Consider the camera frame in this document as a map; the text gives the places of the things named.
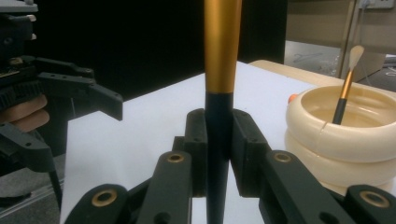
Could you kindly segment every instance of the gray carpet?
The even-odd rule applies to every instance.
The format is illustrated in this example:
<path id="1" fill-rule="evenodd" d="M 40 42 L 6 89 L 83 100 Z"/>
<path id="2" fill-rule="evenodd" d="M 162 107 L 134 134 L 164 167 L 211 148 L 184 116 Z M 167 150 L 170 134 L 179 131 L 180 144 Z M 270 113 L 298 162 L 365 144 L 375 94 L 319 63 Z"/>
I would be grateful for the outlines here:
<path id="1" fill-rule="evenodd" d="M 388 91 L 396 91 L 396 76 L 388 68 L 359 81 L 364 85 L 378 87 Z M 60 179 L 64 178 L 64 156 L 55 158 Z M 50 179 L 47 174 L 31 172 L 22 169 L 10 175 L 0 177 L 0 197 L 17 196 L 34 192 L 31 199 L 25 201 L 19 209 L 0 210 L 2 224 L 57 224 L 60 212 L 50 190 Z"/>

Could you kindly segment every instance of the table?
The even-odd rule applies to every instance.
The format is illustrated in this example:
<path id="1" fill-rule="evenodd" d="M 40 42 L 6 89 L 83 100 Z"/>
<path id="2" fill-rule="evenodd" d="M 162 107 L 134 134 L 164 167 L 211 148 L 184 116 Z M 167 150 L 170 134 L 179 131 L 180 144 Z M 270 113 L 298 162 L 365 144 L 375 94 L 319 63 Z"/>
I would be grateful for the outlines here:
<path id="1" fill-rule="evenodd" d="M 329 81 L 320 84 L 322 78 Z M 272 149 L 284 149 L 289 96 L 340 83 L 267 61 L 237 63 L 234 108 L 253 117 Z M 184 136 L 187 114 L 204 106 L 205 77 L 199 75 L 125 102 L 123 121 L 101 112 L 69 121 L 61 223 L 90 189 L 105 183 L 131 189 L 150 178 L 175 136 Z M 259 199 L 239 197 L 232 169 L 227 190 L 224 223 L 263 223 Z M 192 223 L 205 219 L 205 198 L 193 199 Z"/>

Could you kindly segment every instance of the brush bristles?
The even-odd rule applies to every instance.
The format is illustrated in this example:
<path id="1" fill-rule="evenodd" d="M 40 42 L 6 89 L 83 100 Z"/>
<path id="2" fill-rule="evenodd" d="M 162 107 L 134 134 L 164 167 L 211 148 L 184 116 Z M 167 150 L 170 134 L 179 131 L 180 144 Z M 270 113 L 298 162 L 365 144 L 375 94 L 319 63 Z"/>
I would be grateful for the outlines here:
<path id="1" fill-rule="evenodd" d="M 350 50 L 350 55 L 349 55 L 349 70 L 352 71 L 353 68 L 358 64 L 359 59 L 361 58 L 361 55 L 364 52 L 364 47 L 358 45 L 353 47 Z"/>

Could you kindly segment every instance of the floor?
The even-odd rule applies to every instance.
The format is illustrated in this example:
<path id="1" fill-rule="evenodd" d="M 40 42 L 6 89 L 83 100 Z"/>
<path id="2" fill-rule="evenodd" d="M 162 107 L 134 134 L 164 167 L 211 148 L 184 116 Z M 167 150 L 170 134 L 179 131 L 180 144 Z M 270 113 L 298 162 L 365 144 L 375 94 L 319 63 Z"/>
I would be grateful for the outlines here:
<path id="1" fill-rule="evenodd" d="M 322 46 L 309 46 L 301 43 L 287 42 L 285 64 L 303 68 L 305 70 L 333 76 L 337 63 L 338 49 Z M 396 67 L 396 57 L 389 55 L 385 67 L 359 81 L 370 85 L 396 91 L 396 74 L 392 66 Z M 64 155 L 55 158 L 57 172 L 61 179 L 64 177 Z M 0 223 L 2 224 L 57 224 L 60 212 L 50 189 L 50 180 L 46 174 L 22 169 L 11 175 L 0 177 L 0 197 L 11 197 L 32 192 L 34 197 L 17 204 L 14 207 L 0 209 Z"/>

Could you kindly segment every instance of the beige ceramic pot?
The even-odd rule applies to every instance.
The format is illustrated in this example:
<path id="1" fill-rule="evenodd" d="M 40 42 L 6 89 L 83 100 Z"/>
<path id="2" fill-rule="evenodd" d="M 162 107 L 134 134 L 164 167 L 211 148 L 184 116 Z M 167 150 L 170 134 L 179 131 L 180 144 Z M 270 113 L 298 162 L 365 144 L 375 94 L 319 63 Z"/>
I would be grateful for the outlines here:
<path id="1" fill-rule="evenodd" d="M 314 88 L 289 103 L 286 150 L 327 188 L 369 184 L 390 190 L 396 176 L 396 100 L 352 87 L 341 125 L 332 117 L 341 86 Z"/>

